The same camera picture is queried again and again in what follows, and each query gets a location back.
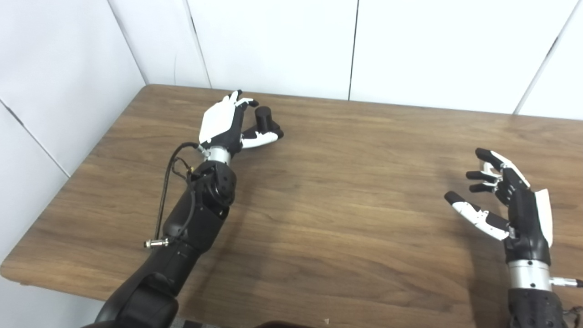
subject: wooden table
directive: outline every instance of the wooden table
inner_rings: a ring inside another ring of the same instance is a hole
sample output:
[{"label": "wooden table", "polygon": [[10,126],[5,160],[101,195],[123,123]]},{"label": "wooden table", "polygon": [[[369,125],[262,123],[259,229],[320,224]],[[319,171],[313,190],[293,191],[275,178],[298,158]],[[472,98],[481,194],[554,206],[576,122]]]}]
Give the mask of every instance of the wooden table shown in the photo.
[{"label": "wooden table", "polygon": [[[198,139],[202,113],[224,94],[145,87],[2,275],[107,299],[148,256],[168,157]],[[467,191],[478,146],[512,159],[535,190],[549,188],[552,273],[583,277],[583,122],[245,95],[270,106],[286,135],[234,157],[236,203],[180,294],[181,316],[231,327],[505,326],[502,245],[443,199],[456,190],[503,210]],[[168,208],[184,186],[173,179],[170,189]],[[581,304],[579,290],[556,290],[565,307]]]}]

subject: black fingertip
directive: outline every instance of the black fingertip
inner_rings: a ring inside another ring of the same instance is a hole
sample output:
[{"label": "black fingertip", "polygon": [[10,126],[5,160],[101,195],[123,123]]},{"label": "black fingertip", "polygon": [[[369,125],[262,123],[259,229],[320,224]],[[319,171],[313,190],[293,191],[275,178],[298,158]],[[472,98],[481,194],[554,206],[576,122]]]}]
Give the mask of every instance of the black fingertip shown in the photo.
[{"label": "black fingertip", "polygon": [[458,195],[458,193],[456,193],[455,191],[448,191],[445,195],[444,195],[445,200],[447,200],[447,202],[450,205],[453,205],[454,203],[458,203],[458,202],[464,202],[465,200],[462,198],[462,196]]},{"label": "black fingertip", "polygon": [[282,130],[275,130],[275,131],[271,131],[271,132],[275,133],[278,136],[278,140],[283,138],[283,131]]},{"label": "black fingertip", "polygon": [[471,185],[469,189],[471,193],[484,193],[486,191],[492,192],[494,187],[487,186],[483,183],[478,183]]},{"label": "black fingertip", "polygon": [[504,164],[504,162],[502,162],[498,157],[494,156],[492,151],[489,151],[488,149],[476,148],[476,156],[484,162],[492,164],[492,166],[494,166],[494,168],[498,171],[500,171],[502,164]]},{"label": "black fingertip", "polygon": [[495,183],[497,179],[495,176],[486,175],[481,171],[468,171],[466,177],[470,180],[484,180],[489,183]]},{"label": "black fingertip", "polygon": [[466,178],[470,180],[483,180],[484,174],[480,171],[467,171]]},{"label": "black fingertip", "polygon": [[476,156],[484,162],[490,162],[493,157],[492,152],[484,148],[476,148]]}]

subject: black robotic arm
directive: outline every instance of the black robotic arm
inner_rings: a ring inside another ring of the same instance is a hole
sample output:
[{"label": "black robotic arm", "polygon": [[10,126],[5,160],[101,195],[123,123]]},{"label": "black robotic arm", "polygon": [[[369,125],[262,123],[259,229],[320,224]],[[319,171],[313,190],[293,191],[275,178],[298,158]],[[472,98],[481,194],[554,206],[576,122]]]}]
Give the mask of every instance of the black robotic arm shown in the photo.
[{"label": "black robotic arm", "polygon": [[503,241],[510,272],[509,327],[566,327],[563,307],[552,285],[583,287],[583,282],[550,276],[553,218],[548,190],[533,192],[518,168],[496,152],[478,148],[476,155],[484,161],[483,170],[470,171],[466,177],[484,182],[469,189],[494,193],[508,207],[508,220],[483,211],[453,191],[445,194],[445,199],[475,227]]},{"label": "black robotic arm", "polygon": [[[265,145],[283,137],[268,107],[257,108],[257,125],[242,132],[246,108],[259,104],[239,99],[240,94],[238,90],[225,96],[205,112],[199,144],[185,142],[172,154],[154,239],[144,243],[152,253],[109,297],[96,322],[85,328],[168,328],[172,324],[178,312],[176,296],[196,261],[213,245],[235,199],[237,177],[229,167],[232,157],[250,145]],[[187,188],[166,219],[160,237],[168,177],[171,171],[176,173],[174,165],[181,160],[177,155],[184,148],[196,149],[204,161],[182,176]]]}]

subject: black cylindrical object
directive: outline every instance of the black cylindrical object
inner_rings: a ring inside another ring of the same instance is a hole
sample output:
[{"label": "black cylindrical object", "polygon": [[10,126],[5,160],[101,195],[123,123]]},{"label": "black cylindrical object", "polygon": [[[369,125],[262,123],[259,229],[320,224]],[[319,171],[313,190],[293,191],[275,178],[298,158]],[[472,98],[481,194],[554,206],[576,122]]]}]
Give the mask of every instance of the black cylindrical object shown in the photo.
[{"label": "black cylindrical object", "polygon": [[255,120],[257,121],[257,131],[267,133],[275,130],[273,119],[271,118],[271,109],[267,106],[257,107],[255,109]]}]

